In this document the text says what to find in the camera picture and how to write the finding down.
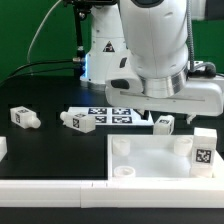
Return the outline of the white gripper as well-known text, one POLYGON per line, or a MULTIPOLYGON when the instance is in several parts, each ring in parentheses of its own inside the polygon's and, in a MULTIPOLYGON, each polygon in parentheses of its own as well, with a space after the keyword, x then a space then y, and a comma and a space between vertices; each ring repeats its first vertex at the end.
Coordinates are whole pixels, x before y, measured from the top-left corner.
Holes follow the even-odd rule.
POLYGON ((223 113, 223 79, 188 79, 186 67, 172 76, 143 78, 132 68, 130 58, 129 50, 112 58, 105 80, 105 94, 110 105, 145 110, 142 120, 148 120, 149 111, 188 114, 188 125, 196 115, 223 113))

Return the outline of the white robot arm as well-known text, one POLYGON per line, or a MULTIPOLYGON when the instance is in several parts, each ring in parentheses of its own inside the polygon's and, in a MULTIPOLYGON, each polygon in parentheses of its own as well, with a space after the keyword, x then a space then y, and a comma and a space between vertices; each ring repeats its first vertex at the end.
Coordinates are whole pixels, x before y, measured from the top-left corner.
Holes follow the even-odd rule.
POLYGON ((93 16, 83 86, 142 112, 223 113, 224 78, 213 63, 194 62, 191 25, 224 20, 224 0, 81 1, 93 16))

